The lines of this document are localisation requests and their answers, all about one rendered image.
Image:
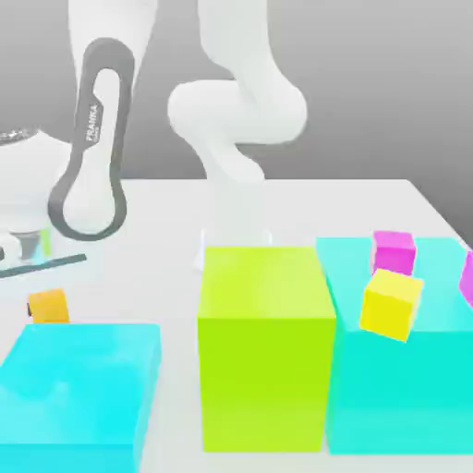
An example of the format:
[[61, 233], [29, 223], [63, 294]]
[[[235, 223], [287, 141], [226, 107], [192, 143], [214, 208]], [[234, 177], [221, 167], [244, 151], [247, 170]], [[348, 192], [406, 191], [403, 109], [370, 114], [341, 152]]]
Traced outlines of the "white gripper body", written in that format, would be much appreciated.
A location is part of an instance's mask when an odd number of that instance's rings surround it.
[[0, 289], [50, 289], [75, 283], [87, 277], [89, 261], [84, 253], [42, 263], [0, 270]]

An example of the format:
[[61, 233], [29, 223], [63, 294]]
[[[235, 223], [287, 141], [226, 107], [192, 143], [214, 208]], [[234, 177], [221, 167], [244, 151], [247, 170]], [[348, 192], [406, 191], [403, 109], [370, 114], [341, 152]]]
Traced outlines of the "small orange cube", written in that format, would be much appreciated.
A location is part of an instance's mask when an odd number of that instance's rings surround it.
[[66, 295], [62, 289], [29, 295], [28, 310], [34, 323], [69, 322]]

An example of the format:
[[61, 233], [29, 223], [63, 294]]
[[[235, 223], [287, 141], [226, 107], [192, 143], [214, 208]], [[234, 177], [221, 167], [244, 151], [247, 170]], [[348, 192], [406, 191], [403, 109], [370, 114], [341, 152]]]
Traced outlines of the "small yellow cube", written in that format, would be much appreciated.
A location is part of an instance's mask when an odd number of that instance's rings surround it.
[[424, 281], [377, 269], [365, 290], [359, 327], [405, 343], [418, 314]]

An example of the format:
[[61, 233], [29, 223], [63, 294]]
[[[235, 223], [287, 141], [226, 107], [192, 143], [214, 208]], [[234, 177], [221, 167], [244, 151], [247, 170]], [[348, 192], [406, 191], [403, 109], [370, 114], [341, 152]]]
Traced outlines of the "small magenta cube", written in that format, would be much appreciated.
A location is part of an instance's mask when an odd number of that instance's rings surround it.
[[473, 309], [473, 250], [466, 254], [458, 287], [466, 303]]
[[417, 256], [414, 237], [409, 232], [375, 230], [372, 234], [370, 271], [384, 269], [411, 275]]

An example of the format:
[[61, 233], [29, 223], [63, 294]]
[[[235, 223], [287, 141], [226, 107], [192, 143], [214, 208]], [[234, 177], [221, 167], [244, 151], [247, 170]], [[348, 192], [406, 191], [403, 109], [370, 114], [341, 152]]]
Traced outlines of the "large cyan box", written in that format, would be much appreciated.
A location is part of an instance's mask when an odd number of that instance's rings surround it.
[[0, 473], [139, 473], [161, 358], [153, 323], [26, 325], [0, 365]]

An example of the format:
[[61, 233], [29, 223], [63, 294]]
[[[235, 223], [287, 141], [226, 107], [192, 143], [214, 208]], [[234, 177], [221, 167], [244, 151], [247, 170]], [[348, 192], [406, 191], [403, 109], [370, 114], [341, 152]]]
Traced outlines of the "large lime green box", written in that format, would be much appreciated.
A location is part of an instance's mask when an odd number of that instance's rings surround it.
[[315, 248], [206, 248], [197, 323], [204, 450], [319, 451], [336, 316]]

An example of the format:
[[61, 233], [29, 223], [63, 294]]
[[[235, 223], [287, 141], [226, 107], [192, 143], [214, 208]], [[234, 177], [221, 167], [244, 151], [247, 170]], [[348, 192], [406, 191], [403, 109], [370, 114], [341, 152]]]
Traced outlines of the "large turquoise box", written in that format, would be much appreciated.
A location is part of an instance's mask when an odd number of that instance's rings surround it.
[[321, 237], [336, 311], [325, 418], [333, 455], [473, 455], [473, 308], [458, 290], [466, 259], [453, 238], [420, 237], [424, 282], [406, 342], [360, 329], [370, 239]]

